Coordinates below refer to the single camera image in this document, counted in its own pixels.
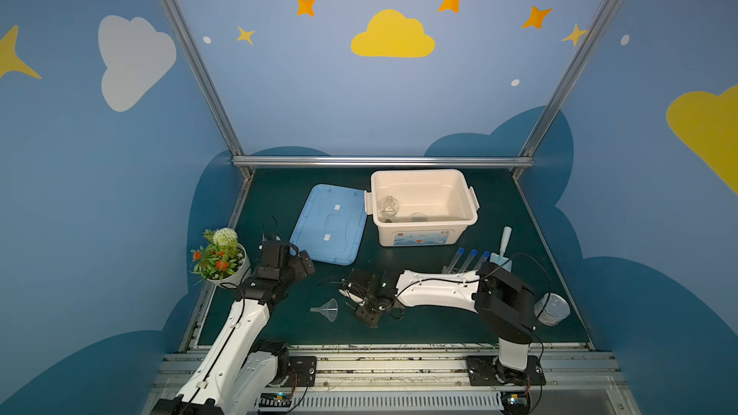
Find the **clear plastic funnel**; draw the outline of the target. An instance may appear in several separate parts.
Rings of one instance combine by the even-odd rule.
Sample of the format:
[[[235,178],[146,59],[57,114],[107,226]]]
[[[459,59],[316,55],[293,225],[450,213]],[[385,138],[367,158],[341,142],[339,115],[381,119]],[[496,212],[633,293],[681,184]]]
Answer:
[[[333,323],[338,316],[337,299],[332,298],[326,304],[321,305],[321,307],[311,307],[309,311],[311,313],[318,313]]]

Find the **light blue bin lid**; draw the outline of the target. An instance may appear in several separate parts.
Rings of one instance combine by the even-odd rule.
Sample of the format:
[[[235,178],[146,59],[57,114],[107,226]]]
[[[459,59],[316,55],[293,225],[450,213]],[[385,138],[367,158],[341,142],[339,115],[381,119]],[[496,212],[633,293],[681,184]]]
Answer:
[[[364,190],[317,184],[289,242],[313,261],[348,266],[359,253],[366,220]]]

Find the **clear glass petri dish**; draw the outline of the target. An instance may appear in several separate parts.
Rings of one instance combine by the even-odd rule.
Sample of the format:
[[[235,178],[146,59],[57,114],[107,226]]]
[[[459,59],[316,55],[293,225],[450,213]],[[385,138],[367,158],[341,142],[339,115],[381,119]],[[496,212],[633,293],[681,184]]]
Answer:
[[[399,212],[399,202],[392,196],[384,196],[377,203],[377,215],[382,222],[391,222]]]

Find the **test tube blue cap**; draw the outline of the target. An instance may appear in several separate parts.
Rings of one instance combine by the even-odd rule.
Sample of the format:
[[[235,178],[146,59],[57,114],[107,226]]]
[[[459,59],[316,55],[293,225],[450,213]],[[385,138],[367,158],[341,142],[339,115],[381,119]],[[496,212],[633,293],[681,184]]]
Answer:
[[[453,273],[455,270],[455,267],[459,263],[459,260],[464,255],[464,253],[465,253],[465,250],[462,247],[459,247],[459,249],[457,249],[457,251],[455,252],[455,255],[453,255],[449,264],[442,268],[442,273],[443,274]]]
[[[459,273],[464,273],[468,270],[471,262],[475,259],[475,257],[478,255],[478,251],[476,249],[472,249],[469,254],[466,256],[463,263],[461,263],[461,267],[459,267]]]
[[[480,258],[480,260],[479,260],[479,261],[478,261],[478,262],[476,263],[476,265],[475,265],[475,267],[474,267],[474,270],[475,270],[475,271],[478,271],[478,270],[479,270],[479,269],[480,269],[480,268],[482,267],[482,265],[483,265],[484,263],[486,263],[486,262],[488,262],[488,261],[489,261],[489,259],[490,259],[490,253],[489,253],[488,251],[484,251],[484,252],[482,253],[482,257],[481,257],[481,258]]]

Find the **white ceramic mortar bowl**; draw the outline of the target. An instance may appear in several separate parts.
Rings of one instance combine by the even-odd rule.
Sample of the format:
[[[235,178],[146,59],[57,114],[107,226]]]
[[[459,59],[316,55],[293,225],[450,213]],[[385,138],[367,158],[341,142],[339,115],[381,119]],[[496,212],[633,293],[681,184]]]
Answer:
[[[428,222],[429,217],[424,213],[415,212],[411,215],[411,217],[409,217],[409,221],[415,222],[415,223]]]

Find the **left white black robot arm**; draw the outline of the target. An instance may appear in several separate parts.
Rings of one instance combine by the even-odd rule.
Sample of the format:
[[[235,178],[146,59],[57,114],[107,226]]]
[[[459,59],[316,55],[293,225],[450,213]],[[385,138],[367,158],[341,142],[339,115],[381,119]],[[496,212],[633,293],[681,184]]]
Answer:
[[[160,399],[153,414],[247,414],[257,410],[271,383],[297,380],[282,342],[257,344],[288,290],[313,275],[309,254],[295,245],[267,240],[256,273],[236,287],[228,319],[209,353],[172,399]]]

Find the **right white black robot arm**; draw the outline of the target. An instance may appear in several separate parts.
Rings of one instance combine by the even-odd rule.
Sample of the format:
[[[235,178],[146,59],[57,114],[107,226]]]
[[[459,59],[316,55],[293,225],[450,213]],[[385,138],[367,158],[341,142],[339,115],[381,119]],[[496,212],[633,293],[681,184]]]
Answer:
[[[536,321],[534,291],[502,265],[487,262],[477,271],[457,274],[388,270],[376,276],[354,269],[339,292],[357,305],[355,316],[371,328],[393,309],[474,312],[498,338],[498,366],[517,373],[528,368]]]

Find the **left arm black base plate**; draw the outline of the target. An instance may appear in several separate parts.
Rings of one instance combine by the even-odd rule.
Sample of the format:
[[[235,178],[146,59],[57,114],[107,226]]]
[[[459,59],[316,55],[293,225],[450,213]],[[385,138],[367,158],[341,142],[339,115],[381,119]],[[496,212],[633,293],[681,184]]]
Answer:
[[[277,374],[270,387],[313,387],[317,376],[316,357],[279,357]]]

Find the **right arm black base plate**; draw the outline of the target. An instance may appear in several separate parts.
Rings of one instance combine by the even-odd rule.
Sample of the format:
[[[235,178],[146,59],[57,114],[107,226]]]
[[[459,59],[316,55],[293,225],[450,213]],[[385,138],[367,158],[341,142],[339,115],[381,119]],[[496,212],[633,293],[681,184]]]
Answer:
[[[537,355],[527,356],[525,370],[505,367],[497,355],[467,355],[467,375],[472,386],[544,386],[546,377]]]

